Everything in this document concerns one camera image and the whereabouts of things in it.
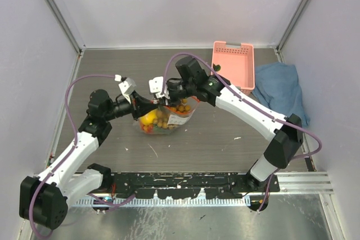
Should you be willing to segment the brown longan bunch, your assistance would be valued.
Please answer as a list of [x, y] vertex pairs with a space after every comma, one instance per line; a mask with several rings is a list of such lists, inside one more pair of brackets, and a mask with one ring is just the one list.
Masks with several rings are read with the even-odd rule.
[[189, 121], [192, 109], [193, 107], [186, 99], [182, 99], [176, 107], [159, 106], [156, 126], [166, 130], [178, 128]]

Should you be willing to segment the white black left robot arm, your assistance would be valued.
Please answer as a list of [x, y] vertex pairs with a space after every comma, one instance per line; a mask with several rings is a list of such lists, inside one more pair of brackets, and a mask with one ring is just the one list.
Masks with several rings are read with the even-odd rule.
[[87, 116], [66, 150], [38, 176], [27, 176], [21, 182], [20, 217], [54, 230], [61, 225], [68, 209], [78, 199], [94, 190], [108, 192], [113, 186], [108, 167], [92, 164], [77, 178], [72, 176], [103, 144], [112, 130], [111, 120], [125, 115], [138, 119], [157, 107], [158, 102], [137, 92], [132, 92], [127, 98], [118, 97], [115, 101], [103, 89], [92, 92]]

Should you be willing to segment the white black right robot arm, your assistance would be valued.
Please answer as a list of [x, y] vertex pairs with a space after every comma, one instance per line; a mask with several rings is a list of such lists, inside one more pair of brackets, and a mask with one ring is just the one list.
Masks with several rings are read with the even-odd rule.
[[284, 169], [294, 158], [303, 142], [300, 117], [271, 112], [260, 103], [219, 75], [212, 67], [211, 74], [202, 68], [206, 62], [189, 53], [179, 53], [175, 67], [179, 78], [164, 78], [161, 92], [172, 102], [195, 96], [199, 101], [223, 109], [258, 131], [268, 142], [259, 159], [246, 173], [246, 183], [254, 192], [262, 190], [269, 177]]

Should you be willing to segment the yellow lemon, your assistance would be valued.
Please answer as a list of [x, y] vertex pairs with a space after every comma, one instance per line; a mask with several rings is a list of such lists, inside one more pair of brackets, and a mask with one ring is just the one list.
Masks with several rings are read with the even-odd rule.
[[140, 117], [140, 122], [143, 124], [143, 125], [150, 125], [154, 122], [154, 120], [156, 120], [158, 117], [157, 117], [157, 109], [154, 109], [152, 111], [150, 111], [149, 113], [147, 113], [146, 115], [144, 116], [141, 116]]

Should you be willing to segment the clear zip bag orange zipper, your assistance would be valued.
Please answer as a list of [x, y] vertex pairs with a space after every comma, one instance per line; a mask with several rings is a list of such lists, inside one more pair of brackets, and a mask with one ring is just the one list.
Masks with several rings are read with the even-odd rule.
[[200, 101], [195, 97], [182, 99], [176, 107], [159, 106], [134, 122], [134, 126], [149, 135], [170, 134], [180, 126], [186, 124]]

